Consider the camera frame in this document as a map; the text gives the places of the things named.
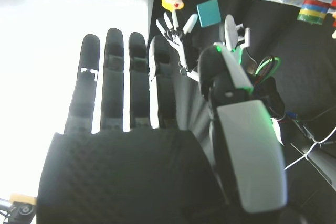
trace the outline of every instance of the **blue block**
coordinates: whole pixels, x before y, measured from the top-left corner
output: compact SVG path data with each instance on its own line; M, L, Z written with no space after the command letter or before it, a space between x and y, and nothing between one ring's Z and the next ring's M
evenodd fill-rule
M209 0L197 5L201 26L207 27L222 21L219 12L218 0Z

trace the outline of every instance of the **multicolored stacked rings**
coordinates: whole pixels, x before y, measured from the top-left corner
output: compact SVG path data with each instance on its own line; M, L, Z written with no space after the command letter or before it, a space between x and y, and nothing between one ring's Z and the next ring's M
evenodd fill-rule
M329 3L319 0L305 0L297 20L322 25L329 7Z

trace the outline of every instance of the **white robotic hand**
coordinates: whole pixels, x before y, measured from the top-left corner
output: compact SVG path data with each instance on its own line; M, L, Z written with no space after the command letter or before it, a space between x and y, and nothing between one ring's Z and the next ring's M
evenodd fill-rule
M178 52L181 64L181 74L186 74L195 81L199 81L198 73L193 69L197 66L196 57L193 55L191 32L198 20L198 15L193 14L184 23L178 10L172 11L172 22L165 12L163 18L156 20L156 25L169 44Z

